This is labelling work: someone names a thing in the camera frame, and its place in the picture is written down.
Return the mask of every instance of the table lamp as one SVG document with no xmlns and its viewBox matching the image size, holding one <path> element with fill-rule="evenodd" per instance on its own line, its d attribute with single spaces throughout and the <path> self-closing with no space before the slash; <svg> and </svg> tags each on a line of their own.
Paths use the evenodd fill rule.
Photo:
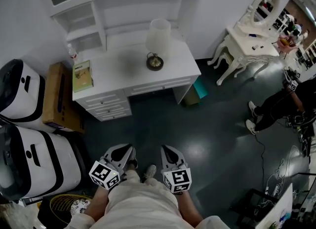
<svg viewBox="0 0 316 229">
<path fill-rule="evenodd" d="M 158 71 L 163 67 L 163 60 L 158 57 L 164 54 L 168 48 L 171 38 L 171 24 L 165 19 L 155 19 L 150 23 L 146 37 L 146 47 L 153 54 L 148 58 L 146 65 L 152 71 Z"/>
</svg>

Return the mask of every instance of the lamp shade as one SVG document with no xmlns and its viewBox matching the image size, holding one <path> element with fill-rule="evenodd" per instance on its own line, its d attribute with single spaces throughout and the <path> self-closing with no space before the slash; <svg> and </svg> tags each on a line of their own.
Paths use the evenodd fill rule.
<svg viewBox="0 0 316 229">
<path fill-rule="evenodd" d="M 155 54 L 168 50 L 171 38 L 171 24 L 165 19 L 155 19 L 150 23 L 146 37 L 146 47 Z"/>
</svg>

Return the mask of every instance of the cardboard box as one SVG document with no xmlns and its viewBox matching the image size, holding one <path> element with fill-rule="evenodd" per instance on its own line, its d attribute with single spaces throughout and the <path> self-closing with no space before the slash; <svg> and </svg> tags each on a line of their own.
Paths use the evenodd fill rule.
<svg viewBox="0 0 316 229">
<path fill-rule="evenodd" d="M 42 120 L 63 131 L 84 133 L 81 109 L 72 101 L 72 80 L 72 71 L 61 62 L 49 67 Z"/>
</svg>

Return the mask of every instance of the black pants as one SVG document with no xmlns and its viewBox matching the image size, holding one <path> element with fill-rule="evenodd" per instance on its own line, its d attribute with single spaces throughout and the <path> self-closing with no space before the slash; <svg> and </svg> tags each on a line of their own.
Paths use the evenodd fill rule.
<svg viewBox="0 0 316 229">
<path fill-rule="evenodd" d="M 274 94 L 267 98 L 261 107 L 255 108 L 257 115 L 262 115 L 262 119 L 256 124 L 255 131 L 264 130 L 279 119 L 285 116 L 289 116 L 296 111 L 296 106 L 285 90 Z"/>
</svg>

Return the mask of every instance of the oval mirror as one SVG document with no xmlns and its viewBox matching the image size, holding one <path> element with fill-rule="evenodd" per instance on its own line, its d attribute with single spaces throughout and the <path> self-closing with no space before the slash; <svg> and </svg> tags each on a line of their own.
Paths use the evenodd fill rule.
<svg viewBox="0 0 316 229">
<path fill-rule="evenodd" d="M 253 27 L 270 27 L 277 19 L 279 4 L 280 0 L 255 0 L 252 4 L 251 25 Z"/>
</svg>

